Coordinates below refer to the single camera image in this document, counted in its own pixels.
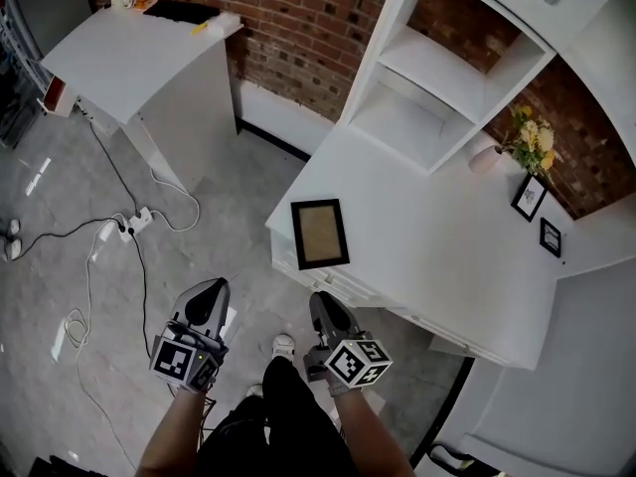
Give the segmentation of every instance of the white cable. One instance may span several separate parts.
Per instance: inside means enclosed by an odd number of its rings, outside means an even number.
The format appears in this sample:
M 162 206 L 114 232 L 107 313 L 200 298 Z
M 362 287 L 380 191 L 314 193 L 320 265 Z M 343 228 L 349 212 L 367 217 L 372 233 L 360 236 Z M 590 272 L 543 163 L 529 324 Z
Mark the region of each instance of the white cable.
M 190 195 L 189 193 L 185 192 L 183 189 L 178 188 L 177 186 L 173 186 L 172 184 L 170 184 L 168 182 L 163 182 L 163 181 L 157 179 L 157 177 L 155 177 L 155 172 L 152 171 L 152 168 L 150 168 L 150 176 L 152 177 L 152 180 L 154 180 L 157 184 L 161 184 L 162 186 L 168 186 L 168 187 L 171 187 L 172 189 L 176 189 L 182 195 L 187 196 L 193 202 L 195 202 L 195 204 L 197 204 L 197 218 L 188 227 L 176 229 L 170 224 L 168 219 L 163 214 L 161 214 L 159 211 L 150 211 L 150 214 L 157 214 L 158 216 L 161 216 L 161 218 L 166 222 L 166 225 L 168 225 L 168 228 L 170 230 L 172 230 L 173 232 L 175 232 L 175 233 L 186 232 L 187 230 L 191 230 L 192 228 L 194 228 L 197 225 L 197 223 L 199 222 L 199 215 L 201 214 L 201 207 L 199 206 L 199 202 L 197 201 L 197 199 L 194 196 Z
M 115 218 L 116 216 L 121 216 L 123 218 L 122 214 L 115 214 L 112 217 Z M 103 413 L 103 415 L 106 417 L 106 420 L 108 421 L 108 425 L 110 426 L 110 430 L 112 431 L 112 434 L 114 435 L 115 440 L 117 440 L 119 447 L 121 447 L 121 451 L 123 452 L 124 456 L 126 456 L 128 463 L 130 463 L 130 466 L 132 466 L 134 470 L 136 471 L 137 467 L 134 465 L 134 463 L 128 456 L 126 449 L 123 448 L 123 444 L 121 443 L 119 436 L 117 436 L 117 433 L 115 432 L 115 428 L 112 425 L 112 421 L 110 420 L 108 413 L 106 413 L 106 411 L 101 407 L 101 404 L 99 404 L 97 400 L 93 396 L 91 396 L 90 393 L 86 390 L 86 388 L 83 386 L 83 383 L 81 382 L 81 377 L 80 377 L 80 353 L 81 353 L 81 350 L 83 350 L 84 347 L 88 344 L 88 336 L 90 335 L 90 315 L 92 311 L 92 299 L 90 296 L 90 269 L 88 267 L 88 264 L 90 262 L 90 257 L 92 256 L 92 252 L 95 249 L 95 244 L 97 242 L 97 237 L 99 236 L 99 233 L 105 228 L 106 225 L 110 223 L 112 223 L 112 221 L 106 221 L 103 225 L 99 227 L 99 230 L 97 230 L 97 232 L 95 233 L 95 236 L 92 239 L 92 246 L 90 247 L 90 252 L 88 253 L 88 256 L 86 257 L 86 262 L 84 264 L 85 270 L 86 270 L 86 290 L 88 293 L 88 314 L 86 318 L 84 318 L 83 314 L 81 313 L 79 309 L 77 308 L 73 309 L 65 318 L 64 330 L 67 333 L 67 337 L 69 338 L 69 341 L 71 341 L 71 344 L 78 350 L 78 352 L 76 353 L 76 371 L 78 373 L 78 382 L 79 382 L 79 387 L 81 388 L 81 391 L 88 396 L 88 398 L 94 403 L 94 405 L 97 406 L 97 408 L 99 408 L 99 411 L 101 411 L 101 413 Z M 79 315 L 79 318 L 73 318 L 74 313 L 77 313 Z M 82 332 L 81 339 L 78 339 L 77 337 L 71 334 L 70 328 L 73 326 L 73 324 L 78 324 L 80 326 L 80 329 Z

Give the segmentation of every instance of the black picture frame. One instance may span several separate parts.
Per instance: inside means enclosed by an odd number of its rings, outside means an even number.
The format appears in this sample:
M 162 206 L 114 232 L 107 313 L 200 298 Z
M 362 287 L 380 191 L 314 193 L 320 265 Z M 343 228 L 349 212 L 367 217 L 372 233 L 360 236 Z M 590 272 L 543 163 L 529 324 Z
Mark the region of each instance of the black picture frame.
M 558 240 L 558 249 L 555 249 L 551 244 L 546 241 L 546 234 L 550 233 Z M 549 252 L 551 252 L 557 258 L 560 258 L 560 251 L 562 248 L 562 238 L 560 236 L 560 231 L 555 225 L 553 225 L 546 218 L 541 218 L 541 233 L 539 235 L 539 243 Z
M 526 189 L 528 188 L 528 185 L 532 182 L 532 181 L 536 181 L 543 189 L 541 195 L 539 196 L 539 199 L 537 200 L 537 203 L 534 205 L 533 211 L 531 214 L 528 215 L 528 213 L 526 213 L 526 211 L 524 211 L 520 205 L 519 202 L 522 200 L 522 197 L 524 196 L 524 193 L 526 193 Z M 513 200 L 513 203 L 511 204 L 511 206 L 517 211 L 519 212 L 519 214 L 521 214 L 524 219 L 528 222 L 531 222 L 532 219 L 535 217 L 535 214 L 537 213 L 537 210 L 539 209 L 539 207 L 541 206 L 542 201 L 544 200 L 544 197 L 546 196 L 546 193 L 548 192 L 548 189 L 546 188 L 546 185 L 539 180 L 537 177 L 535 177 L 534 175 L 531 175 L 530 173 L 526 176 L 526 178 L 524 179 L 524 183 L 521 185 L 521 187 L 519 188 L 519 191 L 517 192 L 517 194 L 515 195 L 515 199 Z
M 305 256 L 305 246 L 303 241 L 302 229 L 300 226 L 300 211 L 302 211 L 302 209 L 316 207 L 331 207 L 334 211 L 334 218 L 336 220 L 336 232 L 338 234 L 338 244 L 340 245 L 340 256 L 336 258 L 309 261 Z M 320 268 L 323 266 L 344 265 L 350 262 L 349 250 L 347 249 L 347 240 L 345 239 L 345 227 L 342 222 L 342 212 L 340 211 L 340 202 L 337 199 L 314 200 L 310 202 L 292 202 L 291 220 L 294 225 L 294 237 L 296 240 L 296 255 L 298 257 L 299 270 Z

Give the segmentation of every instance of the black baseboard trim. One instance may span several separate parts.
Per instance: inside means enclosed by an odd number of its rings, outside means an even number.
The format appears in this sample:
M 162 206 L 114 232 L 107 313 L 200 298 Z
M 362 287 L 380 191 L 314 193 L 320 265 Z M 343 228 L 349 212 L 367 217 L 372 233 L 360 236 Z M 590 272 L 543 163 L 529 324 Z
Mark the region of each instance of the black baseboard trim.
M 267 131 L 263 131 L 260 127 L 256 127 L 255 125 L 249 122 L 245 122 L 244 120 L 238 117 L 235 117 L 235 121 L 237 123 L 237 132 L 240 132 L 242 129 L 245 129 L 246 131 L 249 131 L 252 134 L 255 134 L 259 138 L 264 139 L 268 143 L 271 143 L 272 145 L 280 148 L 281 150 L 284 150 L 288 154 L 293 155 L 294 157 L 300 159 L 301 161 L 307 162 L 309 161 L 309 159 L 311 159 L 311 156 L 307 154 L 306 152 L 303 152 L 302 150 L 297 149 L 295 146 L 290 145 L 289 143 L 281 140 L 280 138 L 277 138 L 273 134 L 269 134 Z
M 453 387 L 450 388 L 450 392 L 444 400 L 443 405 L 439 409 L 437 417 L 435 418 L 432 426 L 430 427 L 422 441 L 419 443 L 419 445 L 417 445 L 417 448 L 414 450 L 408 460 L 410 466 L 413 469 L 419 464 L 421 458 L 424 457 L 426 451 L 435 441 L 435 438 L 437 438 L 437 434 L 439 434 L 439 431 L 441 430 L 441 426 L 444 425 L 444 422 L 448 418 L 450 411 L 453 410 L 453 407 L 457 402 L 457 398 L 459 397 L 459 393 L 461 393 L 461 390 L 464 388 L 464 384 L 466 383 L 466 379 L 468 378 L 468 374 L 470 373 L 474 362 L 475 359 L 471 357 L 464 358 L 464 362 L 462 363 L 461 368 L 459 368 L 459 373 L 457 374 L 457 378 L 455 378 Z

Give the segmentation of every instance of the pink vase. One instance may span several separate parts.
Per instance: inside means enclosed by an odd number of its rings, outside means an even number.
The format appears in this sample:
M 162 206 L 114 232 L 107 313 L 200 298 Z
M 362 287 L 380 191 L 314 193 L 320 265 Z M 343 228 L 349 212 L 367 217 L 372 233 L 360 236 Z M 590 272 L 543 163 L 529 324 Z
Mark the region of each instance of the pink vase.
M 468 163 L 468 167 L 473 173 L 486 173 L 495 166 L 500 158 L 501 147 L 493 145 L 492 147 L 485 148 L 473 157 Z

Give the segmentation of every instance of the small black photo frame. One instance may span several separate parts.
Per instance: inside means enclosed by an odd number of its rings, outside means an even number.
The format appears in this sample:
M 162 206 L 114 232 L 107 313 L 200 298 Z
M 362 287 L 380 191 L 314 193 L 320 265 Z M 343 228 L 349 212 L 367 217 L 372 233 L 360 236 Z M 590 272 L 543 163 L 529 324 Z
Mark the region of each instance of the small black photo frame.
M 546 186 L 537 177 L 529 173 L 519 188 L 512 206 L 530 222 L 544 200 L 546 192 Z
M 539 243 L 554 256 L 560 258 L 560 231 L 547 221 L 546 218 L 541 218 L 541 235 Z
M 338 200 L 291 204 L 298 269 L 349 263 L 349 251 Z

